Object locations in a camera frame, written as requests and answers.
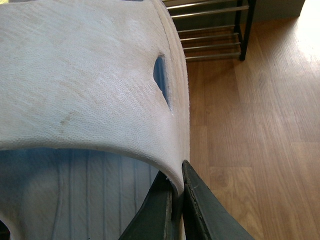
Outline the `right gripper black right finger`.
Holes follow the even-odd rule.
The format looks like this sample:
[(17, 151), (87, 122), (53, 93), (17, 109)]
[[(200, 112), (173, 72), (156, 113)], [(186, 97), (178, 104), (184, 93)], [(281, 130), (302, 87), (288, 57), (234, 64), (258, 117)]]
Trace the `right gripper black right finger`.
[(185, 160), (183, 223), (187, 240), (252, 240)]

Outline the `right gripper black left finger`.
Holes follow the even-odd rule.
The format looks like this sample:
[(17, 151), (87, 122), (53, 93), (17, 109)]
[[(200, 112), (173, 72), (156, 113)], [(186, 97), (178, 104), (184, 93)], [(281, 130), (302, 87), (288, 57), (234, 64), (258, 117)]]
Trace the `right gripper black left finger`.
[(170, 181), (162, 172), (158, 172), (141, 208), (120, 239), (172, 240), (172, 193)]

